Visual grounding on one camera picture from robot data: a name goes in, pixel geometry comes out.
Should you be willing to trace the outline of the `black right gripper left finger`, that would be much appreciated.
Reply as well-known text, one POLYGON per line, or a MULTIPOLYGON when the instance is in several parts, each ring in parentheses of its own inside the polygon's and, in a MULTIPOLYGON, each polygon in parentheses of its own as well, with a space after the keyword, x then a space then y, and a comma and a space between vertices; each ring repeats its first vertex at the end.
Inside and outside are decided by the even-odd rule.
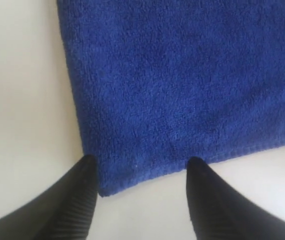
POLYGON ((42 194, 0 218, 0 240, 85 240, 97 197, 97 161, 85 155, 42 194))

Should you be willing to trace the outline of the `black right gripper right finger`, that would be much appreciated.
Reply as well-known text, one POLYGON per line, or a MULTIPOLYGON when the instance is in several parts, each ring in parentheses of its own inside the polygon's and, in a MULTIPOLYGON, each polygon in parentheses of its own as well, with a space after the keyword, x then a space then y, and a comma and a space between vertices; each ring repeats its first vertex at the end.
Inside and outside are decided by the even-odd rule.
POLYGON ((198 240, 285 240, 285 221, 245 198, 201 158, 186 165, 186 197, 198 240))

